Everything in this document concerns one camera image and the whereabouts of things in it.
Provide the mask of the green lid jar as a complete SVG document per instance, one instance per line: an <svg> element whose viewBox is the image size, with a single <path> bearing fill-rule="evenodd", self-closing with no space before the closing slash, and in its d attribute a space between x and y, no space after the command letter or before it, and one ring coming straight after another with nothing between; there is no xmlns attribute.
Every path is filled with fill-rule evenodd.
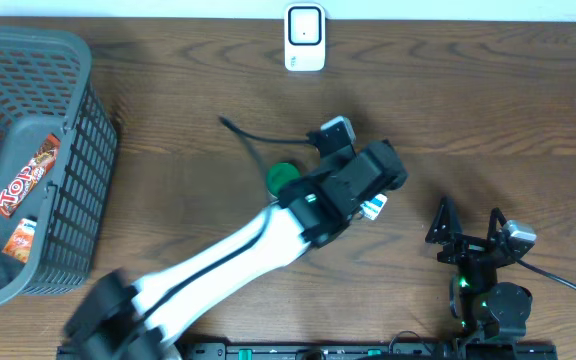
<svg viewBox="0 0 576 360"><path fill-rule="evenodd" d="M299 169L289 162L279 162L272 165L266 175L268 192L277 197L281 188L301 176Z"/></svg>

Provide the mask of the orange snack packet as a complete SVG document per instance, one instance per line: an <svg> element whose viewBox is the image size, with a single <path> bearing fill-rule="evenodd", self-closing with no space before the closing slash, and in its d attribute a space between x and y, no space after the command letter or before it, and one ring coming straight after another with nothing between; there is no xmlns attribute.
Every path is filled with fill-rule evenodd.
<svg viewBox="0 0 576 360"><path fill-rule="evenodd" d="M2 253L22 263L26 263L30 256L37 223L30 219L21 219Z"/></svg>

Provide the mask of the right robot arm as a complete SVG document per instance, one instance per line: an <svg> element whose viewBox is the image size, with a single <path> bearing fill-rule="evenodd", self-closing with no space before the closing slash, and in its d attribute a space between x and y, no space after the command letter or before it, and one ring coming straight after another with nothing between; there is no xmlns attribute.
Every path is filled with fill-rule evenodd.
<svg viewBox="0 0 576 360"><path fill-rule="evenodd" d="M467 235L452 199L440 200L425 241L442 247L438 262L457 267L449 288L452 316L462 322L457 346L514 343L526 334L532 294L499 281L497 270L515 264L536 240L531 226L506 219L498 208L491 211L484 238Z"/></svg>

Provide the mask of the red Top chocolate bar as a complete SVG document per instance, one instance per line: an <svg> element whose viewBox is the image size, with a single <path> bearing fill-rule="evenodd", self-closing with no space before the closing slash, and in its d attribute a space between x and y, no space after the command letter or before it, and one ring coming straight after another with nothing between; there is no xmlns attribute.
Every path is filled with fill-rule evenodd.
<svg viewBox="0 0 576 360"><path fill-rule="evenodd" d="M61 141L49 134L29 162L0 192L0 215L10 218L56 163Z"/></svg>

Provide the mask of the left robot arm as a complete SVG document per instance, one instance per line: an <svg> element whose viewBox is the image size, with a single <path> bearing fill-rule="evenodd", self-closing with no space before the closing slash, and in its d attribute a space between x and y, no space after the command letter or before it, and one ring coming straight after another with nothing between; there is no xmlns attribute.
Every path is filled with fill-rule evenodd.
<svg viewBox="0 0 576 360"><path fill-rule="evenodd" d="M64 326L80 359L177 359L181 335L256 278L335 240L362 204L402 187L407 172L391 144L338 150L237 232L194 257L127 283L115 270L90 289Z"/></svg>

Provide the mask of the white Panadol medicine box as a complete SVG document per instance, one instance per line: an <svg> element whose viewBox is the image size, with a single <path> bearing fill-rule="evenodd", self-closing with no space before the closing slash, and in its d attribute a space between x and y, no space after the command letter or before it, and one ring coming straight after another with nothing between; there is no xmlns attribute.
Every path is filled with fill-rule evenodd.
<svg viewBox="0 0 576 360"><path fill-rule="evenodd" d="M377 194L371 200L364 201L360 206L360 214L374 221L377 219L382 209L384 208L388 198L384 194Z"/></svg>

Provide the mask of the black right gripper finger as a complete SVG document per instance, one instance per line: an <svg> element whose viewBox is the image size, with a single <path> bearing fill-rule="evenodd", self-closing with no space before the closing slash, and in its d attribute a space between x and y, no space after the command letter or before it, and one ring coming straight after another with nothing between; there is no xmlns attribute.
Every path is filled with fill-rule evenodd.
<svg viewBox="0 0 576 360"><path fill-rule="evenodd" d="M455 203L450 197L444 196L440 200L437 213L425 237L425 242L429 244L449 244L453 243L461 233L462 226Z"/></svg>
<svg viewBox="0 0 576 360"><path fill-rule="evenodd" d="M499 208L493 208L490 213L487 239L492 240L497 233L497 226L503 227L507 223L506 217Z"/></svg>

